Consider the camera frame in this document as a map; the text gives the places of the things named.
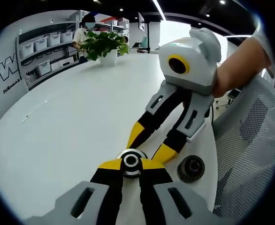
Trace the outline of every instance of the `potted plant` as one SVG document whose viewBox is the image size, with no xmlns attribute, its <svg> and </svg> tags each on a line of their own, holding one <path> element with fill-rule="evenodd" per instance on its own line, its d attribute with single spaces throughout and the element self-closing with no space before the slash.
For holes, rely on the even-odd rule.
<svg viewBox="0 0 275 225">
<path fill-rule="evenodd" d="M 114 66 L 118 52 L 121 55 L 129 52 L 125 38 L 118 33 L 101 32 L 96 34 L 89 31 L 87 37 L 82 43 L 81 49 L 86 50 L 87 59 L 95 61 L 100 57 L 103 66 Z"/>
</svg>

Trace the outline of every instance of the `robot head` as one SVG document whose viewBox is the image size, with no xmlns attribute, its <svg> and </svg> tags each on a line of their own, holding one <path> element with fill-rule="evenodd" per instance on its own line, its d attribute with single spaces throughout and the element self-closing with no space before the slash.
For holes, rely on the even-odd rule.
<svg viewBox="0 0 275 225">
<path fill-rule="evenodd" d="M 209 29 L 190 30 L 159 50 L 160 67 L 168 83 L 210 95 L 221 60 L 221 45 Z"/>
</svg>

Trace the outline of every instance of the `person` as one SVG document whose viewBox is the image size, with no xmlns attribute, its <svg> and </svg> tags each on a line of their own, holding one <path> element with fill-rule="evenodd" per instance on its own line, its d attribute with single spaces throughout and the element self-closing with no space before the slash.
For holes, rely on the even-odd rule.
<svg viewBox="0 0 275 225">
<path fill-rule="evenodd" d="M 73 38 L 73 47 L 78 50 L 79 64 L 87 62 L 87 53 L 80 49 L 82 43 L 87 39 L 87 32 L 95 26 L 95 17 L 91 14 L 87 14 L 83 17 Z"/>
<path fill-rule="evenodd" d="M 127 36 L 123 36 L 124 37 L 124 42 L 126 43 L 126 44 L 128 44 L 128 37 Z"/>
<path fill-rule="evenodd" d="M 264 68 L 275 75 L 275 59 L 259 22 L 255 33 L 217 68 L 213 96 L 219 98 L 229 90 L 245 86 Z"/>
</svg>

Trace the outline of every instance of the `white table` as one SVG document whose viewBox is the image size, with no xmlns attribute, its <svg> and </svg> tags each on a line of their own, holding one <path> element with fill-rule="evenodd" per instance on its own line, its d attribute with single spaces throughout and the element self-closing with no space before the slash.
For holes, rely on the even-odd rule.
<svg viewBox="0 0 275 225">
<path fill-rule="evenodd" d="M 105 68 L 87 62 L 54 76 L 21 98 L 0 120 L 0 193 L 21 219 L 42 216 L 55 199 L 126 148 L 133 124 L 164 79 L 158 55 L 130 54 Z M 179 118 L 178 106 L 139 149 L 149 158 Z M 217 155 L 210 119 L 202 135 L 166 165 L 173 180 L 187 155 L 200 156 L 203 177 L 187 186 L 213 210 Z M 124 180 L 117 224 L 141 225 L 138 179 Z"/>
</svg>

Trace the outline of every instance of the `yellow robot part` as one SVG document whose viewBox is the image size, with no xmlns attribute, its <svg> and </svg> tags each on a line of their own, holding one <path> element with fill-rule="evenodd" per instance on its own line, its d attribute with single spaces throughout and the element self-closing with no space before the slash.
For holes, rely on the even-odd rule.
<svg viewBox="0 0 275 225">
<path fill-rule="evenodd" d="M 99 169 L 108 169 L 108 170 L 120 170 L 121 168 L 122 159 L 118 158 L 112 161 L 107 161 L 101 164 L 98 168 Z"/>
<path fill-rule="evenodd" d="M 165 168 L 162 164 L 157 161 L 153 161 L 147 158 L 141 158 L 143 169 L 144 170 L 151 170 L 151 169 L 161 169 Z"/>
<path fill-rule="evenodd" d="M 134 140 L 137 138 L 137 136 L 144 130 L 145 128 L 139 123 L 136 122 L 131 130 L 131 134 L 128 140 L 127 149 L 130 148 Z"/>
<path fill-rule="evenodd" d="M 178 153 L 175 150 L 171 149 L 169 146 L 165 144 L 162 144 L 152 157 L 152 160 L 164 165 L 167 162 L 174 159 L 177 155 Z"/>
</svg>

